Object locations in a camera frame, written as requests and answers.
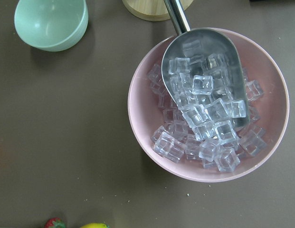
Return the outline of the pink bowl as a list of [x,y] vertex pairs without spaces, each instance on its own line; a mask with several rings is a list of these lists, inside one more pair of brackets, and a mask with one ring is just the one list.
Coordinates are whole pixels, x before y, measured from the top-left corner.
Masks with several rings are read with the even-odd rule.
[[266,148],[256,156],[245,158],[233,172],[205,169],[196,161],[182,159],[174,163],[153,151],[151,135],[163,124],[156,95],[149,87],[147,72],[159,60],[173,41],[169,37],[153,47],[138,65],[128,93],[128,115],[133,133],[145,153],[160,167],[181,178],[198,182],[223,182],[243,177],[263,165],[276,151],[287,128],[289,95],[285,79],[274,59],[256,42],[236,32],[220,29],[237,48],[248,77],[257,80],[264,94],[253,102],[260,119],[257,125],[265,129],[263,140]]

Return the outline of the wooden glass holder stand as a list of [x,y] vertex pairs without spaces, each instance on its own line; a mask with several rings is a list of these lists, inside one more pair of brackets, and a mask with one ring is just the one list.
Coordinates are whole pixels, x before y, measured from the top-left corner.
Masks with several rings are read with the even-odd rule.
[[176,20],[171,17],[176,3],[186,10],[193,0],[123,0],[126,9],[136,17],[147,21]]

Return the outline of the yellow lemon lower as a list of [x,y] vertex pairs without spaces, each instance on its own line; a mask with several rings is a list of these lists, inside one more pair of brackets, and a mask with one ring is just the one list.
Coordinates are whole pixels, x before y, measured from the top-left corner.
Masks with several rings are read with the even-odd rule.
[[110,228],[110,226],[105,223],[88,223],[82,225],[80,228]]

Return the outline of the steel ice scoop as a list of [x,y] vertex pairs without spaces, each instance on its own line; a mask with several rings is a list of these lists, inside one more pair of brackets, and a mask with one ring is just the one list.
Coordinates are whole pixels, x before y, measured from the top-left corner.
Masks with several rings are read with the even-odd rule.
[[162,58],[162,79],[174,102],[173,87],[170,85],[169,61],[183,55],[182,47],[186,41],[200,41],[201,48],[198,53],[211,55],[223,53],[228,58],[228,77],[231,80],[231,92],[237,100],[244,100],[246,108],[245,117],[233,117],[232,123],[239,130],[249,123],[248,99],[245,89],[245,81],[240,63],[239,54],[232,41],[217,30],[210,28],[191,29],[186,19],[183,7],[179,0],[166,0],[165,6],[177,33],[177,37],[168,45]]

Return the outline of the mint green bowl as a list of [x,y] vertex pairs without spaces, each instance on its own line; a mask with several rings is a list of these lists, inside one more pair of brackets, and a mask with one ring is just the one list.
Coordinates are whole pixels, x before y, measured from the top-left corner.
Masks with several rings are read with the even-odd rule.
[[86,32],[87,4],[85,0],[20,0],[14,26],[21,40],[34,48],[67,50]]

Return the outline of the red strawberry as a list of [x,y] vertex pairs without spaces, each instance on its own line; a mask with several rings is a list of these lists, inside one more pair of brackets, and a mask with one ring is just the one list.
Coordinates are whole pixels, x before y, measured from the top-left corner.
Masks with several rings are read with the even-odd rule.
[[66,228],[66,225],[62,219],[55,217],[55,218],[50,218],[44,224],[44,228]]

